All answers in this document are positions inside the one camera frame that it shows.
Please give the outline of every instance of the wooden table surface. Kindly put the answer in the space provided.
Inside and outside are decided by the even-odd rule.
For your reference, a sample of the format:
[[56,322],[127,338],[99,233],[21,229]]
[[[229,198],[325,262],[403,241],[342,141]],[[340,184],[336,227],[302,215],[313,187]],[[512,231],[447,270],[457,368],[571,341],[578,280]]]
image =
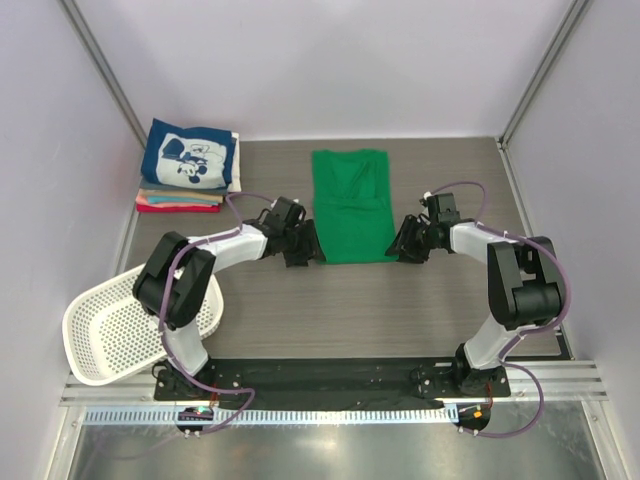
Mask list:
[[[376,148],[389,153],[396,229],[421,211],[427,190],[477,180],[489,190],[483,222],[524,233],[495,142],[479,139],[314,140],[242,142],[242,187],[273,198],[300,199],[313,215],[311,152]],[[475,216],[481,193],[455,190],[463,217]],[[246,218],[264,204],[239,199]],[[143,263],[160,237],[176,230],[205,235],[235,225],[228,207],[215,215],[141,214],[128,268]],[[236,265],[217,274],[225,310],[205,341],[219,358],[450,356],[487,318],[486,267],[462,255],[435,251],[424,265],[284,266],[282,257]],[[529,338],[515,352],[556,355],[552,334]]]

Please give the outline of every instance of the folded shirt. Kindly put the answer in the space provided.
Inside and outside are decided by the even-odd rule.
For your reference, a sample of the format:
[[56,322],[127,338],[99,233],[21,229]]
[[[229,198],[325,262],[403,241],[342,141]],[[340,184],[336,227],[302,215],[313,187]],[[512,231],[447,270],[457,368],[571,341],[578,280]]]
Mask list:
[[140,213],[218,213],[220,211],[220,206],[213,205],[211,207],[194,206],[158,208],[151,207],[149,205],[136,204],[136,210]]
[[162,204],[162,203],[177,203],[177,204],[196,204],[196,205],[218,205],[218,202],[211,200],[202,200],[201,198],[186,198],[186,197],[145,197],[150,205]]
[[[190,190],[190,189],[175,187],[173,185],[163,185],[162,183],[152,183],[144,177],[140,181],[140,188],[142,190],[162,190],[163,192],[179,192],[179,193]],[[207,195],[226,195],[228,192],[228,189],[226,187],[225,188],[199,188],[198,190],[194,190],[194,192],[204,193]]]
[[155,207],[155,208],[174,208],[174,207],[209,207],[209,206],[217,206],[217,205],[203,205],[201,203],[183,203],[183,202],[164,202],[152,204],[146,197],[142,197],[138,195],[136,197],[136,205],[142,205],[145,207]]
[[187,198],[189,200],[192,199],[200,199],[200,200],[208,200],[210,202],[222,203],[224,202],[224,196],[222,195],[211,195],[208,193],[199,193],[194,192],[192,190],[145,190],[141,188],[138,190],[138,195],[143,197],[168,197],[168,198]]
[[238,139],[229,130],[179,128],[153,120],[142,160],[142,175],[152,183],[183,188],[226,188]]

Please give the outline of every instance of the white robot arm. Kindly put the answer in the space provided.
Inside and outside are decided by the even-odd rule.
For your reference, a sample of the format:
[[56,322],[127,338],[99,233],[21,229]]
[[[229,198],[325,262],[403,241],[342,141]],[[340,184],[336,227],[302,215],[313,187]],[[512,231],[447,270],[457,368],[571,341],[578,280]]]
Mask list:
[[463,394],[482,396],[487,384],[503,377],[502,363],[525,332],[548,325],[562,310],[566,286],[546,237],[521,243],[496,235],[472,220],[463,220],[453,194],[426,195],[424,211],[407,215],[388,255],[424,263],[432,249],[468,255],[487,265],[491,314],[476,335],[458,347],[453,377]]
[[313,220],[298,203],[280,197],[273,208],[264,210],[264,219],[249,220],[242,229],[216,235],[220,240],[203,242],[207,237],[185,238],[176,232],[165,234],[133,287],[133,296],[145,311],[159,316],[170,266],[189,243],[198,243],[181,259],[169,293],[164,335],[173,355],[171,363],[203,383],[208,382],[209,355],[200,340],[195,317],[198,314],[211,275],[240,262],[259,260],[282,253],[287,266],[306,266],[307,261],[324,256],[319,247]]

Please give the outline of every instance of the plastic basket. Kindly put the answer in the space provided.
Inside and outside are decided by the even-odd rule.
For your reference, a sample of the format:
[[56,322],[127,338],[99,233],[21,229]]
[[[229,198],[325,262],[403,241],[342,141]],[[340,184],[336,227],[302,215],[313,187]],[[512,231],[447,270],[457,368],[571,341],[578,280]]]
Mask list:
[[[64,314],[62,336],[71,371],[86,385],[106,385],[166,357],[153,316],[131,293],[140,265],[76,298]],[[215,332],[224,309],[215,277],[196,320],[200,336]]]

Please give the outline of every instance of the purple cable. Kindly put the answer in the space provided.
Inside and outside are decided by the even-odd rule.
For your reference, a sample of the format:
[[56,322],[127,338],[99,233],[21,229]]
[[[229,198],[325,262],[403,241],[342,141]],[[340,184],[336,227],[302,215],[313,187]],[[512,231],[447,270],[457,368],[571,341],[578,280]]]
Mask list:
[[562,282],[564,283],[564,287],[565,287],[564,304],[562,305],[562,309],[558,313],[558,316],[554,320],[552,320],[551,322],[549,322],[547,325],[545,325],[543,327],[536,327],[536,328],[532,328],[532,329],[529,329],[529,330],[522,331],[520,333],[520,335],[512,338],[503,347],[503,349],[500,350],[500,352],[498,353],[498,360],[500,361],[502,366],[508,367],[508,368],[515,368],[516,370],[520,370],[520,371],[526,373],[529,377],[531,377],[531,380],[535,384],[536,389],[538,390],[538,396],[540,397],[540,403],[538,405],[538,410],[536,411],[536,413],[533,416],[533,418],[524,427],[521,427],[521,428],[519,428],[517,430],[514,430],[513,432],[489,433],[489,432],[479,432],[477,430],[471,430],[469,428],[462,428],[461,429],[463,432],[472,434],[474,436],[477,435],[479,437],[497,438],[497,439],[511,438],[511,437],[515,437],[516,435],[520,435],[522,433],[525,433],[525,432],[531,430],[534,427],[534,425],[536,423],[538,423],[538,420],[540,420],[540,417],[542,416],[542,413],[544,412],[544,393],[542,392],[542,385],[540,385],[540,381],[536,378],[536,376],[533,374],[533,372],[531,372],[531,370],[529,370],[526,367],[523,367],[522,365],[516,365],[514,363],[505,362],[505,358],[506,358],[507,354],[518,343],[520,343],[520,341],[522,339],[524,339],[526,336],[528,336],[528,335],[538,335],[538,334],[547,332],[549,330],[554,329],[555,327],[557,327],[558,325],[560,325],[564,321],[564,319],[567,316],[567,313],[569,312],[569,306],[571,305],[571,298],[572,298],[571,285],[569,283],[569,276],[567,275],[567,271],[560,264],[558,259],[554,255],[552,255],[551,252],[549,252],[542,245],[538,245],[536,242],[533,242],[533,241],[529,240],[528,238],[521,237],[520,235],[515,235],[515,234],[507,233],[507,232],[500,232],[499,230],[495,230],[493,228],[487,227],[487,226],[482,225],[481,223],[479,223],[479,219],[484,214],[484,210],[485,210],[485,208],[487,206],[487,189],[480,182],[474,182],[474,181],[453,182],[453,183],[449,183],[447,185],[443,185],[442,187],[435,189],[433,192],[431,192],[431,194],[435,195],[436,193],[441,192],[442,190],[445,190],[445,189],[448,189],[448,188],[451,188],[451,187],[455,187],[455,186],[458,186],[458,185],[476,185],[482,190],[482,193],[483,193],[482,205],[481,205],[480,210],[478,211],[478,215],[477,215],[477,217],[475,219],[476,227],[478,227],[480,230],[483,230],[483,231],[485,231],[487,233],[491,233],[493,235],[501,236],[501,237],[507,238],[509,240],[514,240],[514,241],[517,241],[517,242],[524,243],[525,245],[528,245],[531,248],[534,248],[535,250],[540,252],[542,255],[545,255],[551,261],[551,263],[553,263],[553,265],[558,269],[558,272],[560,272],[560,276],[562,277]]
[[477,222],[484,215],[484,211],[487,208],[487,202],[489,201],[489,194],[487,192],[487,189],[480,182],[474,182],[473,180],[460,180],[458,182],[447,183],[446,185],[436,188],[433,192],[430,193],[431,195],[435,195],[436,193],[439,193],[443,190],[447,190],[448,188],[457,187],[460,185],[475,185],[476,187],[480,188],[480,190],[482,190],[482,203],[480,204],[480,210],[478,210],[478,214],[475,218]]

